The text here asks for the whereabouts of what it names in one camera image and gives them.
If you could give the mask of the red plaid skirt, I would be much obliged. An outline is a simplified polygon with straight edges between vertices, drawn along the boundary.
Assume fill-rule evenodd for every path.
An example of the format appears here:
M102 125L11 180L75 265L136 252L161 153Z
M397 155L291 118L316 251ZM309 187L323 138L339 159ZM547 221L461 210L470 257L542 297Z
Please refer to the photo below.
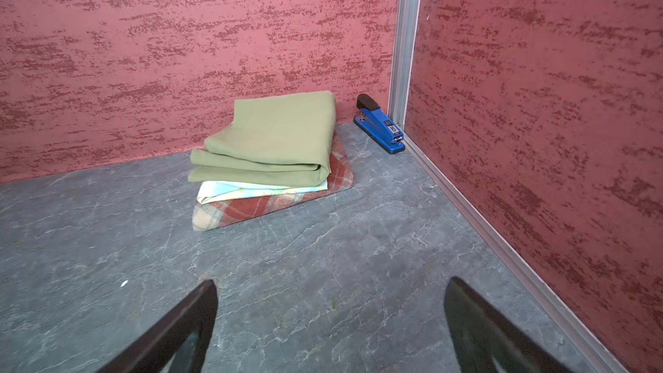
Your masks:
M354 174L338 133L333 137L331 174L326 182L327 189L318 192L279 194L196 205L193 209L193 229L215 230L352 188L355 183Z

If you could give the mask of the floral pastel skirt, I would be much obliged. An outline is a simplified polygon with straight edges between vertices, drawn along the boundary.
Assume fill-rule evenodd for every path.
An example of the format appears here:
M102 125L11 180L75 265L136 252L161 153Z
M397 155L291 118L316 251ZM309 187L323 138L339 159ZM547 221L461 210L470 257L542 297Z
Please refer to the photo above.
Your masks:
M197 202L201 205L226 200L241 200L262 196L277 196L284 194L314 193L328 190L328 183L324 181L318 186L269 186L245 182L230 181L204 181L197 194Z

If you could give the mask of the olive green skirt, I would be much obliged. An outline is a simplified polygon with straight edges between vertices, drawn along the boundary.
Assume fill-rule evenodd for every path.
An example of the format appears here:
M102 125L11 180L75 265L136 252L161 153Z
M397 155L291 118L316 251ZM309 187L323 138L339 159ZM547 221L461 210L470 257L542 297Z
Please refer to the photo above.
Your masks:
M331 173L335 126L329 91L239 99L231 124L191 152L188 181L319 186Z

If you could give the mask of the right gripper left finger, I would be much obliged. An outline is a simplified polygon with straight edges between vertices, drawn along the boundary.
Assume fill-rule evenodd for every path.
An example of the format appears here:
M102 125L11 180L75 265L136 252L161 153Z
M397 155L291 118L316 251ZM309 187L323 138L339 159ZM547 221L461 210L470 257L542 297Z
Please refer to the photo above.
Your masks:
M216 284L212 280L203 281L100 371L202 371L218 305Z

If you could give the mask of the blue clamp tool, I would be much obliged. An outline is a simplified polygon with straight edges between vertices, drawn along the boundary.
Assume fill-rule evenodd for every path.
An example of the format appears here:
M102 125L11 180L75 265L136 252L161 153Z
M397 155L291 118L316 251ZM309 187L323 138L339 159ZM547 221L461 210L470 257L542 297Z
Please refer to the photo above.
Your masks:
M359 114L353 121L363 132L389 154L405 150L404 134L381 106L366 93L357 96Z

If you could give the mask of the right aluminium corner post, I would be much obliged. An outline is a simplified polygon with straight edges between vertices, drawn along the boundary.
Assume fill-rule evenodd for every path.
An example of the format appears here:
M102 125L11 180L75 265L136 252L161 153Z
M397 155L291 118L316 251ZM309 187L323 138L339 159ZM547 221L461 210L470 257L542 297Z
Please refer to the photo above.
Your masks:
M388 114L405 130L421 0L398 0Z

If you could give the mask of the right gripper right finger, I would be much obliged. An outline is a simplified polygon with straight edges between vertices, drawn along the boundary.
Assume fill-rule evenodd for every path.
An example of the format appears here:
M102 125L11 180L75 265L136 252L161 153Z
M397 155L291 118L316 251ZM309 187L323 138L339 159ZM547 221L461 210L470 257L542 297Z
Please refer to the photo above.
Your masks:
M463 372L569 371L457 276L445 289L444 309Z

